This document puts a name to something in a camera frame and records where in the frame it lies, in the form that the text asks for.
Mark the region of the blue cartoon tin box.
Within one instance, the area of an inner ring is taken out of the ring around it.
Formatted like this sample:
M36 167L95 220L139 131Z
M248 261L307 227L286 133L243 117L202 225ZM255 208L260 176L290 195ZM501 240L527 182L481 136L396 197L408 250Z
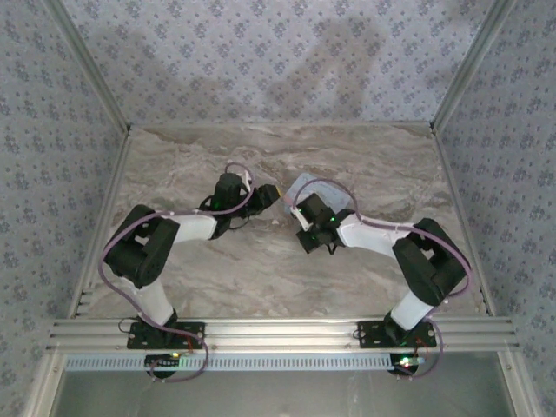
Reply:
M316 176L309 173L300 174L282 197L285 206L285 213L291 218L294 218L291 207L299 189L307 182L314 179L316 179ZM298 199L296 200L296 204L299 205L303 200L307 199L312 194L317 194L324 204L329 206L335 213L346 208L352 201L348 193L330 182L312 182L301 191Z

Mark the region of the black control board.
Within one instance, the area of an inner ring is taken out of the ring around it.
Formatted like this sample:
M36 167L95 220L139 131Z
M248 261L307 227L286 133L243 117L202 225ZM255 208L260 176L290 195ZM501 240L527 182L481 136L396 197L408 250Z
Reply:
M180 355L176 353L148 354L143 361L147 374L162 381L174 375L179 364Z
M403 377L413 377L419 367L426 363L426 359L417 354L390 354L390 361L393 367L389 373Z

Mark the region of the grey metal panel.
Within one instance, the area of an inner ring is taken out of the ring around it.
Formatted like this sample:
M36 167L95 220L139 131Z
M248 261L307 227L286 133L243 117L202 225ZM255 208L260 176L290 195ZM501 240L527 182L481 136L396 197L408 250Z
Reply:
M50 417L516 417L498 381L458 372L209 372L164 384L143 372L68 372Z

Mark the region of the aluminium mounting rail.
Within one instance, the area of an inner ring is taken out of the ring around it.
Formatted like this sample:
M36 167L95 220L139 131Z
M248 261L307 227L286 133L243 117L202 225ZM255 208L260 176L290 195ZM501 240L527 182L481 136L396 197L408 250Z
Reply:
M205 341L212 353L346 353L360 349L354 338L357 318L205 319ZM520 349L506 317L446 316L433 318L440 335L436 353L503 352ZM55 321L46 349L58 353L121 353L126 350L130 319Z

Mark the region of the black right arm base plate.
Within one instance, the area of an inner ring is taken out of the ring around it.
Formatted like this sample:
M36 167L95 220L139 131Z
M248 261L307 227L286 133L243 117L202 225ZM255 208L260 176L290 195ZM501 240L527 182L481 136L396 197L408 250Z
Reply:
M361 348L436 348L432 324L420 322L404 330L393 321L358 321L352 336Z

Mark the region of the aluminium side rail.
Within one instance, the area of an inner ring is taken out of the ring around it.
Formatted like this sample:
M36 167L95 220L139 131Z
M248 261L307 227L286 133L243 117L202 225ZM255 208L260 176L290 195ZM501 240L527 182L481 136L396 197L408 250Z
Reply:
M130 131L131 127L128 127L122 137L122 144L118 150L116 162L109 179L108 186L105 189L103 203L96 219L94 233L87 248L87 252L83 260L83 267L69 305L67 318L71 320L78 317L79 305L83 292L89 288L90 283L97 276L98 263L101 260L101 254L106 243L110 224L113 218L113 210L116 204L118 189L122 180L124 165L129 154Z

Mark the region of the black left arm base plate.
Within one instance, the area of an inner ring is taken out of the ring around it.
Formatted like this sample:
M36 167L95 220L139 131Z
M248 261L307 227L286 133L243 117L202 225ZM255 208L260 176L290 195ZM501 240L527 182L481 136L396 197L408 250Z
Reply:
M201 321L177 321L170 325L172 328L187 331L204 338L206 324ZM202 349L202 344L193 337L185 337L175 333L163 332L153 328L143 321L135 321L128 331L128 349Z

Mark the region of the aluminium corner post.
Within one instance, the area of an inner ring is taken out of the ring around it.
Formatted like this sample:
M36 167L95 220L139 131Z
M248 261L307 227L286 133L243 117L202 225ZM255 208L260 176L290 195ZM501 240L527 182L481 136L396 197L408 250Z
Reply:
M87 78L91 88L104 107L109 119L124 135L129 133L129 123L123 115L116 97L106 83L100 66L89 51L85 40L74 24L62 0L42 0L44 7L50 13L62 38L79 64L82 73Z
M447 93L444 95L430 128L438 135L450 120L467 87L476 75L487 52L492 47L504 22L507 20L518 0L493 0L485 19L480 25L467 53L454 74Z

